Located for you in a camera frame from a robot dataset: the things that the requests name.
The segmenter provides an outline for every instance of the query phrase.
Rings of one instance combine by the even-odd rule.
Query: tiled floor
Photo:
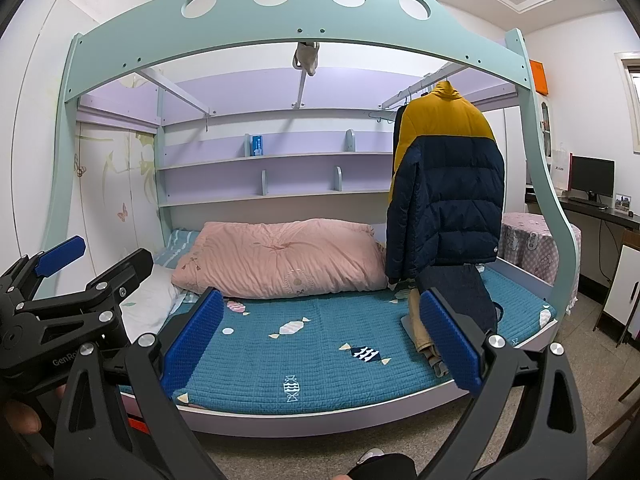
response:
[[[582,295],[571,316],[565,317],[561,342],[580,391],[587,428],[589,470],[608,456],[628,423],[598,446],[591,441],[638,399],[640,388],[624,403],[617,398],[640,376],[640,352],[615,342],[593,326],[602,306]],[[492,462],[502,447],[515,414],[520,390],[514,389],[481,464]],[[230,480],[328,480],[346,473],[371,447],[401,452],[422,469],[435,455],[460,418],[468,400],[459,399],[421,415],[384,426],[331,436],[297,439],[250,439],[199,434],[198,437]]]

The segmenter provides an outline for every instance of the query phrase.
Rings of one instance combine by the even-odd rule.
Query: puffer jacket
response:
[[[386,214],[386,275],[494,261],[504,161],[489,123],[446,81],[404,110]]]

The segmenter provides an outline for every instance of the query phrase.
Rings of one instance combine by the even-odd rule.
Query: pink pillow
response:
[[[341,220],[207,222],[172,283],[247,299],[379,290],[387,283],[383,250],[371,226]]]

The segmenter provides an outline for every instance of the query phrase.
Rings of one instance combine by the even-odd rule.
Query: white pillow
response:
[[[157,334],[174,306],[180,290],[171,283],[173,269],[154,264],[151,275],[120,304],[122,321],[129,340]]]

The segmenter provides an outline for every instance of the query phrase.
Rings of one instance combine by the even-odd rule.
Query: shoe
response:
[[[369,458],[372,458],[374,456],[383,456],[384,455],[384,451],[382,451],[381,449],[377,448],[377,447],[372,447],[371,449],[369,449],[363,456],[360,457],[360,460],[358,460],[356,462],[357,465],[360,465],[362,463],[365,463],[367,460],[369,460]]]

